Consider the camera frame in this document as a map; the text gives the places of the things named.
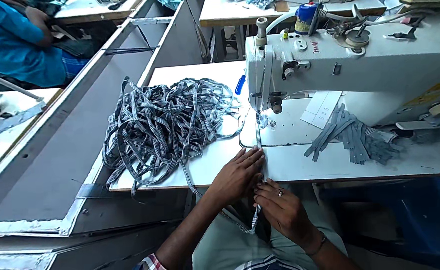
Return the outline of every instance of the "blue chair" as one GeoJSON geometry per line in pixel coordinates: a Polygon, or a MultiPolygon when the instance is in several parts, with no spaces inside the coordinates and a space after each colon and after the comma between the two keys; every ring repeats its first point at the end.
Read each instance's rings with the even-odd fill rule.
{"type": "Polygon", "coordinates": [[[385,256],[440,269],[440,177],[325,188],[320,198],[336,211],[341,202],[373,202],[390,208],[401,227],[404,241],[384,241],[360,235],[342,226],[343,240],[385,256]]]}

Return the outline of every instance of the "worker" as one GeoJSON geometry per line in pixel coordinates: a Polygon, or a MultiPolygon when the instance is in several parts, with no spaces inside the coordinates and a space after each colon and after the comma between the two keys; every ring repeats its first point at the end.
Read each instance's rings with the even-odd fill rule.
{"type": "Polygon", "coordinates": [[[0,1],[0,73],[40,87],[66,85],[88,59],[52,46],[43,11],[27,6],[25,15],[0,1]]]}
{"type": "Polygon", "coordinates": [[[264,162],[263,149],[238,152],[157,252],[134,269],[182,269],[190,257],[193,270],[358,270],[340,236],[321,217],[316,198],[303,196],[302,201],[271,179],[259,181],[264,162]],[[219,215],[252,189],[253,206],[261,205],[271,224],[268,243],[243,233],[238,219],[219,215]]]}

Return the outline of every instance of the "left hand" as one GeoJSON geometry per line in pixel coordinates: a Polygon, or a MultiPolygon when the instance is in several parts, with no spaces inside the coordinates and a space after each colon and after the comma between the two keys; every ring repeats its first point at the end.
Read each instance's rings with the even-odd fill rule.
{"type": "Polygon", "coordinates": [[[261,205],[272,227],[306,253],[314,253],[321,245],[323,235],[308,219],[302,201],[270,178],[266,181],[256,186],[253,206],[261,205]]]}
{"type": "Polygon", "coordinates": [[[219,208],[224,208],[244,197],[259,182],[260,168],[265,162],[263,149],[255,146],[246,150],[241,149],[223,166],[203,196],[205,200],[212,199],[219,208]]]}

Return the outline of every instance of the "white table top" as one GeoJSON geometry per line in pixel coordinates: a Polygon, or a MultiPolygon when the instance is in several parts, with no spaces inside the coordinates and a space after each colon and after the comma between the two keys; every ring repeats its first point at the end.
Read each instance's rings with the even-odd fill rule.
{"type": "MultiPolygon", "coordinates": [[[[290,10],[297,9],[308,0],[289,2],[290,10]]],[[[382,15],[386,7],[379,0],[353,0],[346,3],[325,3],[324,9],[339,15],[351,15],[352,5],[356,4],[362,15],[382,15]]],[[[276,12],[273,8],[261,10],[246,1],[205,0],[200,13],[200,25],[203,27],[228,27],[239,25],[254,25],[259,17],[267,17],[273,21],[284,12],[276,12]]]]}
{"type": "MultiPolygon", "coordinates": [[[[172,85],[186,77],[210,78],[235,89],[238,79],[244,73],[245,61],[222,62],[213,64],[176,66],[157,68],[150,80],[150,86],[172,85]]],[[[247,82],[243,85],[240,99],[248,96],[247,82]]],[[[238,127],[238,121],[226,120],[224,134],[238,127]]],[[[265,175],[275,181],[335,181],[335,180],[376,180],[398,179],[413,176],[440,174],[440,142],[432,145],[418,145],[408,139],[401,142],[405,152],[400,159],[393,159],[386,166],[375,161],[365,165],[350,163],[349,151],[342,143],[330,143],[320,153],[318,162],[304,153],[310,144],[265,147],[267,164],[265,175]]],[[[188,161],[187,170],[195,186],[208,186],[220,169],[241,149],[238,136],[218,139],[206,146],[202,157],[188,161]]],[[[130,190],[133,178],[124,171],[119,180],[110,186],[110,191],[130,190]]],[[[187,187],[182,169],[177,169],[167,180],[160,184],[141,187],[141,189],[187,187]]]]}
{"type": "Polygon", "coordinates": [[[55,18],[64,24],[124,19],[142,0],[127,0],[117,10],[110,10],[112,3],[97,0],[68,0],[55,18]]]}
{"type": "MultiPolygon", "coordinates": [[[[50,88],[50,89],[35,89],[29,90],[32,94],[44,98],[44,102],[50,104],[55,100],[55,97],[62,92],[60,88],[50,88]]],[[[25,111],[33,106],[37,102],[20,92],[17,91],[6,91],[0,92],[0,106],[2,113],[16,114],[17,112],[25,111]]],[[[41,114],[37,117],[32,117],[25,122],[9,128],[2,133],[0,133],[0,162],[7,156],[9,151],[21,140],[26,132],[31,128],[33,123],[38,120],[41,114]]]]}

